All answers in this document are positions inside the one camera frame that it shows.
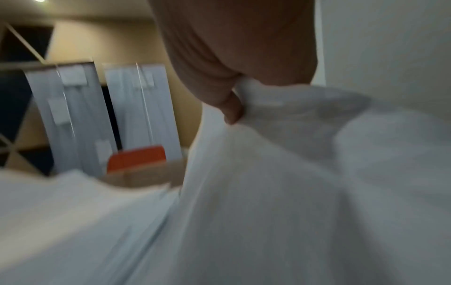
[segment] hand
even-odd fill
[[[224,121],[229,124],[235,124],[244,114],[244,107],[241,104],[240,98],[231,91],[227,99],[216,105],[219,110],[224,114]]]

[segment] orange chair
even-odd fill
[[[107,173],[146,165],[154,162],[166,161],[163,146],[150,146],[129,151],[120,151],[110,157]]]

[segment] hanging gray fabric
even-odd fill
[[[56,172],[80,169],[91,176],[104,175],[117,147],[94,64],[25,74],[46,128]]]
[[[168,161],[182,159],[165,67],[107,67],[105,77],[124,150],[162,145]]]

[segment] gray wall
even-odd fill
[[[321,0],[327,85],[451,119],[451,0]]]

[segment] white label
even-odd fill
[[[97,157],[99,158],[99,162],[101,164],[107,163],[109,158],[113,155],[113,149],[111,148],[111,144],[109,140],[97,140],[95,142],[95,149],[97,151]]]
[[[64,98],[50,98],[48,99],[48,104],[55,124],[62,125],[70,123],[69,110]]]
[[[82,65],[62,66],[58,68],[64,86],[86,86],[85,69]]]
[[[146,74],[142,74],[142,72],[140,72],[139,76],[137,74],[136,76],[134,76],[132,78],[132,81],[133,81],[133,87],[135,89],[141,89],[141,86],[142,86],[142,88],[150,88],[150,87],[155,86],[154,77],[151,72],[148,72]]]

